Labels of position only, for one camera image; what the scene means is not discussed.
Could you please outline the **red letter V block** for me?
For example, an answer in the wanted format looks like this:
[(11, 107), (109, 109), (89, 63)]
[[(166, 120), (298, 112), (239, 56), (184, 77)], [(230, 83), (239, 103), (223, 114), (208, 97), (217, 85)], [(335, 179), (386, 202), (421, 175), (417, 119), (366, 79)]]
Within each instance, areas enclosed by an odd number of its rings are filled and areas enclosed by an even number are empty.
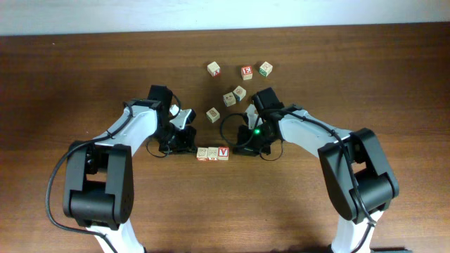
[(218, 160), (228, 160), (229, 153), (229, 147), (218, 147)]

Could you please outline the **wooden block red bottom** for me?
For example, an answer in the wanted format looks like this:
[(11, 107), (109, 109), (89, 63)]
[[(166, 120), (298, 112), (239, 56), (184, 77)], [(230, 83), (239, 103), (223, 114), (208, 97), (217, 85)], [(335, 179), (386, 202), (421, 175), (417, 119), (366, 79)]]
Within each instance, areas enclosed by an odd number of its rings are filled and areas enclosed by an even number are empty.
[(208, 148), (202, 148), (198, 147), (197, 153), (196, 153), (196, 159), (198, 161), (208, 161)]

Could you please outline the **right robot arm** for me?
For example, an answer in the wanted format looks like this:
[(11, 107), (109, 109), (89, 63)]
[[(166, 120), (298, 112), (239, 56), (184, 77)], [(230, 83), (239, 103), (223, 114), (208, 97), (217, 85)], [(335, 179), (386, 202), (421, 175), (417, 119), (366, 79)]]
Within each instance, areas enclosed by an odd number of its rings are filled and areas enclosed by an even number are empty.
[(238, 130), (236, 155), (270, 154), (275, 141), (293, 143), (319, 159), (330, 201), (339, 214), (329, 252), (370, 252), (378, 220), (399, 183), (376, 134), (339, 129), (298, 105), (284, 106), (271, 88), (252, 96)]

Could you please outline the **wooden block red edge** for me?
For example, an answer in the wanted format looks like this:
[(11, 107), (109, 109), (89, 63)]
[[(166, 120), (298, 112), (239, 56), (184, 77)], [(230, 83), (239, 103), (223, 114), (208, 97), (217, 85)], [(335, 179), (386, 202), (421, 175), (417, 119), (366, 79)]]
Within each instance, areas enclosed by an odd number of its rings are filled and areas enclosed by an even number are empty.
[(218, 147), (208, 147), (207, 148), (207, 158), (209, 161), (217, 161), (218, 154), (219, 154)]

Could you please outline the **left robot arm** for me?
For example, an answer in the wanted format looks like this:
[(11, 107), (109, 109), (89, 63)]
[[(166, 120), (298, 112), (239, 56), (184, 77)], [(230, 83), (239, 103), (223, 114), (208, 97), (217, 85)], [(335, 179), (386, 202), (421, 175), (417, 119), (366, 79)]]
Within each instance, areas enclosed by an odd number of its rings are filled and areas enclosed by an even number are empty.
[(90, 141), (75, 141), (65, 156), (63, 212), (104, 252), (145, 252), (130, 216), (134, 205), (132, 158), (145, 141), (159, 143), (162, 157), (195, 151), (192, 109), (173, 104), (166, 86), (152, 85), (145, 99), (124, 104), (121, 117)]

